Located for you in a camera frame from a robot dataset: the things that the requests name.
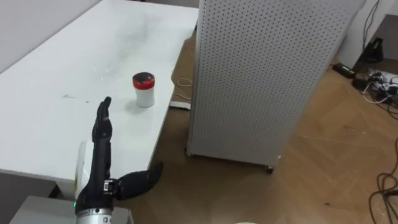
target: metal cylinder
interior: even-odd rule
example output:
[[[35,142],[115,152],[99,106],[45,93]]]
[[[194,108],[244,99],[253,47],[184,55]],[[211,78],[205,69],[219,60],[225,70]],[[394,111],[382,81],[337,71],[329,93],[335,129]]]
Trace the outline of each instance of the metal cylinder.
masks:
[[[112,210],[92,208],[77,214],[76,224],[111,224]]]

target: caster wheel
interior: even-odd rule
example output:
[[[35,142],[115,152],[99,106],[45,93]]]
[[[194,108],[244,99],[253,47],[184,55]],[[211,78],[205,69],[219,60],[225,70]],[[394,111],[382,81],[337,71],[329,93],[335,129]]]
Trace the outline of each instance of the caster wheel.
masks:
[[[273,171],[274,171],[274,167],[273,166],[266,166],[267,174],[272,174]]]
[[[187,148],[185,148],[184,151],[185,151],[185,153],[186,153],[186,155],[188,157],[192,157],[193,156],[192,153],[188,152]]]

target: black device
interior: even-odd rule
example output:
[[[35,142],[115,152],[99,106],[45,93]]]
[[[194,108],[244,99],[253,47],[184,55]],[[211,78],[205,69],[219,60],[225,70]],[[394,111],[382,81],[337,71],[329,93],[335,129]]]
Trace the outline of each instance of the black device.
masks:
[[[125,200],[144,194],[158,183],[162,175],[163,163],[159,163],[150,170],[131,172],[119,179],[111,178],[110,104],[111,98],[106,97],[97,110],[92,131],[94,149],[90,177],[76,200],[77,224],[111,223],[113,198]]]
[[[356,72],[342,63],[335,64],[332,69],[346,78],[355,78]]]

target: white cable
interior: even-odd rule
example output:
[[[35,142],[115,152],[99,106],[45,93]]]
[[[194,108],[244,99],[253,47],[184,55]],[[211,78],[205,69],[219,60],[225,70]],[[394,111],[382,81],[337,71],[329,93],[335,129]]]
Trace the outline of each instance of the white cable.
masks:
[[[366,93],[366,90],[368,90],[368,88],[369,88],[370,85],[371,85],[371,84],[368,84],[368,85],[366,86],[365,90],[362,92],[363,98],[364,98],[367,102],[373,103],[373,104],[379,104],[379,103],[382,103],[382,102],[386,101],[388,98],[391,97],[391,95],[388,95],[388,96],[385,97],[383,100],[377,101],[377,102],[368,100],[368,99],[366,98],[365,93]]]
[[[186,84],[186,85],[181,84],[181,83],[180,83],[181,80],[186,80],[189,84]],[[177,85],[178,85],[179,87],[190,87],[190,86],[192,86],[192,80],[187,79],[187,78],[179,78],[179,79],[177,80]]]
[[[180,82],[181,80],[187,81],[188,84],[181,84],[181,82]],[[187,78],[179,78],[179,79],[177,80],[177,86],[179,86],[179,87],[191,87],[191,86],[192,86],[192,80],[187,79]],[[184,95],[181,95],[181,94],[179,94],[179,93],[174,93],[174,95],[179,96],[179,97],[181,97],[181,98],[183,98],[183,99],[186,99],[186,100],[191,100],[191,98],[186,97],[186,96],[184,96]]]

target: white pegboard panel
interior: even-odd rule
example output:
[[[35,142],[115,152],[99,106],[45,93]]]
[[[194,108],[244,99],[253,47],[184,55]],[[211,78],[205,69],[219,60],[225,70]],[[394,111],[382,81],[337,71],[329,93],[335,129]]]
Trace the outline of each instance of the white pegboard panel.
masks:
[[[363,0],[202,0],[188,151],[276,165]]]

